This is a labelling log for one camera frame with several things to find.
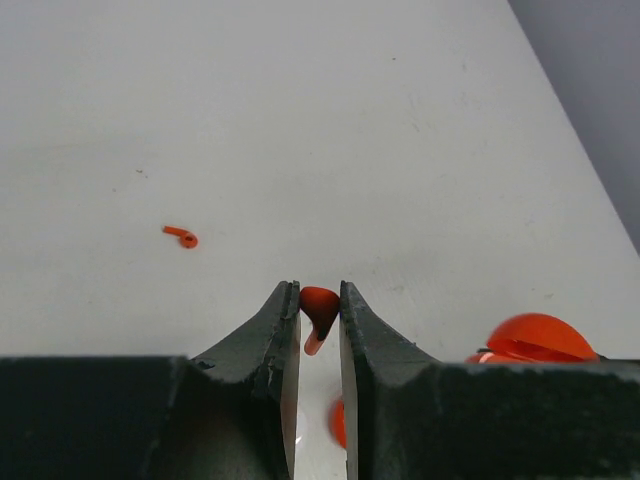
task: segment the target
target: orange object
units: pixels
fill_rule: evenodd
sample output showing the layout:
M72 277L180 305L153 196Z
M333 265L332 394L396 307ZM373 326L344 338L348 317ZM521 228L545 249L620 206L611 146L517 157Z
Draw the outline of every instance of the orange object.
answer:
M524 358L515 358L508 355L500 355L493 352L482 352L471 355L465 360L466 363L531 363Z
M198 237L184 228L166 226L162 231L169 235L177 235L180 237L180 245L184 248L195 248L196 245L198 245Z
M300 308L313 324L313 331L304 344L307 355L315 355L322 347L331 325L340 311L340 297L326 288L304 287L300 291Z
M523 313L503 322L489 337L487 347L497 354L534 362L599 360L575 328L543 313Z
M330 413L330 427L333 438L342 445L342 448L347 448L347 428L344 424L344 402L342 399L336 401L331 409Z

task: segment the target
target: white surface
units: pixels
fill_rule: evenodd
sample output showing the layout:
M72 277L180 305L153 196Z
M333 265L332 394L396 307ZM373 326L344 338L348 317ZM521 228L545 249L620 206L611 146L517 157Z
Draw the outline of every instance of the white surface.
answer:
M3 354L196 354L343 278L443 359L531 310L639 353L640 262L504 1L0 0L0 65ZM345 477L337 333L297 478Z

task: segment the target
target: gripped orange object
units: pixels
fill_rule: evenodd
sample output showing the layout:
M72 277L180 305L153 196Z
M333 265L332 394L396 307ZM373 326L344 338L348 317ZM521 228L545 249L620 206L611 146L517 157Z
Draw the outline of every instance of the gripped orange object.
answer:
M324 343L331 325L340 311L340 297L321 287L304 287L300 291L300 309L313 324L313 331L304 344L307 355L315 355Z
M180 245L184 248L195 248L196 245L198 245L198 237L184 228L165 226L162 231L169 235L178 236L180 239Z
M495 353L537 362L599 360L575 328L544 313L523 313L502 322L489 337L487 347Z
M331 412L329 414L329 423L333 438L342 445L342 448L347 448L347 428L344 423L344 402L339 399L333 404Z

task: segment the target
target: orange disc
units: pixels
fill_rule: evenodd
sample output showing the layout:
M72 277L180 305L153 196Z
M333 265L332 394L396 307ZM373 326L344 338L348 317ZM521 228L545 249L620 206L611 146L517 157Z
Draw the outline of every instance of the orange disc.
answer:
M195 248L198 245L198 237L191 232L187 232L180 237L180 245L184 248Z
M597 361L596 352L568 323L543 313L523 313L496 328L487 347L539 362Z
M304 287L300 290L300 308L314 325L329 323L330 327L340 311L340 297L328 288Z
M347 448L347 428L344 424L344 403L342 399L336 401L331 409L331 433L333 438L342 445L342 448Z

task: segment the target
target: orange plastic piece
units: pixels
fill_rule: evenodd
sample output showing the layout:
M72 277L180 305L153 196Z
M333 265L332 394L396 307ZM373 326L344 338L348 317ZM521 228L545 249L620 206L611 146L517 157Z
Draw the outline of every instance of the orange plastic piece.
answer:
M340 311L340 297L326 288L304 287L300 291L300 308L313 324L313 331L304 344L307 355L315 355L322 347L331 325Z
M177 235L180 237L180 245L184 248L195 248L196 245L198 245L198 237L184 228L166 226L162 231L169 235Z
M508 355L501 355L493 352L483 352L471 355L465 360L466 363L531 363L524 358L515 358Z
M342 445L342 448L347 448L347 428L344 424L344 402L342 399L338 400L331 409L330 413L330 427L333 438Z
M543 313L523 313L503 322L489 337L487 347L498 354L534 362L599 360L575 328Z

